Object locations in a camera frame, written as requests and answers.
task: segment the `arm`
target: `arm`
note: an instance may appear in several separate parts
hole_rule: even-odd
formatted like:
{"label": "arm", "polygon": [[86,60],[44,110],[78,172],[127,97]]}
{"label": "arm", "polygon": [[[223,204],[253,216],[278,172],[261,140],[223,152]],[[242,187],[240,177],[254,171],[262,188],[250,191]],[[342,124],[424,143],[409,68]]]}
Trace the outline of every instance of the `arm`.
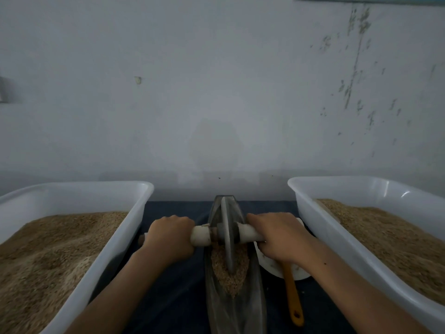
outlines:
{"label": "arm", "polygon": [[65,334],[120,333],[153,282],[170,264],[193,254],[194,221],[163,217],[151,224],[144,244]]}
{"label": "arm", "polygon": [[414,318],[313,237],[290,213],[248,214],[268,257],[308,271],[359,333],[428,333]]}

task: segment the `rectangular white container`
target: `rectangular white container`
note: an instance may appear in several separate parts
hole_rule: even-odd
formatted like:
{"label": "rectangular white container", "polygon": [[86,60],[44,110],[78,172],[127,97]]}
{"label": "rectangular white container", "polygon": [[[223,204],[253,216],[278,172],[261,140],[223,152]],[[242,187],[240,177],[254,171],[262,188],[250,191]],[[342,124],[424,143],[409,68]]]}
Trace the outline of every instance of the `rectangular white container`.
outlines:
{"label": "rectangular white container", "polygon": [[445,333],[445,306],[404,283],[313,200],[378,207],[445,241],[445,199],[392,180],[366,176],[294,177],[287,184],[295,191],[301,218],[318,238],[431,331]]}
{"label": "rectangular white container", "polygon": [[127,249],[136,234],[153,190],[148,182],[48,183],[0,197],[0,244],[26,223],[49,215],[129,211],[42,334],[63,333],[86,307],[107,264]]}

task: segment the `person's left hand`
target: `person's left hand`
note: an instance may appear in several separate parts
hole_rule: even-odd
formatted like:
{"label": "person's left hand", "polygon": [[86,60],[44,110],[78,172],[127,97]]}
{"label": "person's left hand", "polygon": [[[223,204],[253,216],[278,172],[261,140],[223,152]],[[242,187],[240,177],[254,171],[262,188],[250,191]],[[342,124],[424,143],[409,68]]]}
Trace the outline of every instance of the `person's left hand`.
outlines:
{"label": "person's left hand", "polygon": [[153,221],[145,234],[141,250],[157,251],[167,265],[192,256],[194,247],[190,242],[195,223],[188,217],[162,217]]}

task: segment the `coarse brown powder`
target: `coarse brown powder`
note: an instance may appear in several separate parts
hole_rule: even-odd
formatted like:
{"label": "coarse brown powder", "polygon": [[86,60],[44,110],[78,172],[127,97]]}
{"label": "coarse brown powder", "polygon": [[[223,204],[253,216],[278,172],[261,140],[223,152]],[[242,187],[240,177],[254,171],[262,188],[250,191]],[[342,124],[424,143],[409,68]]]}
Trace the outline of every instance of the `coarse brown powder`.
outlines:
{"label": "coarse brown powder", "polygon": [[226,266],[226,248],[218,243],[212,244],[212,268],[219,283],[232,298],[240,292],[249,269],[248,246],[235,245],[235,272],[230,274]]}
{"label": "coarse brown powder", "polygon": [[352,207],[331,199],[318,203],[406,284],[445,305],[443,241],[376,207]]}
{"label": "coarse brown powder", "polygon": [[53,215],[0,244],[0,333],[42,331],[126,215]]}

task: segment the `white roller handle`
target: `white roller handle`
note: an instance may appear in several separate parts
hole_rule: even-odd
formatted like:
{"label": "white roller handle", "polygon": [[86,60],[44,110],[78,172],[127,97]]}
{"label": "white roller handle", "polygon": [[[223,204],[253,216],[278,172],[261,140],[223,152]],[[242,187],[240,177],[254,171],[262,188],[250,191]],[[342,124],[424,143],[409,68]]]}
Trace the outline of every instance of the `white roller handle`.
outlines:
{"label": "white roller handle", "polygon": [[264,237],[259,234],[252,225],[240,223],[237,224],[240,244],[250,243],[252,241],[264,241]]}
{"label": "white roller handle", "polygon": [[190,242],[194,247],[209,246],[212,243],[209,225],[195,226],[190,236]]}

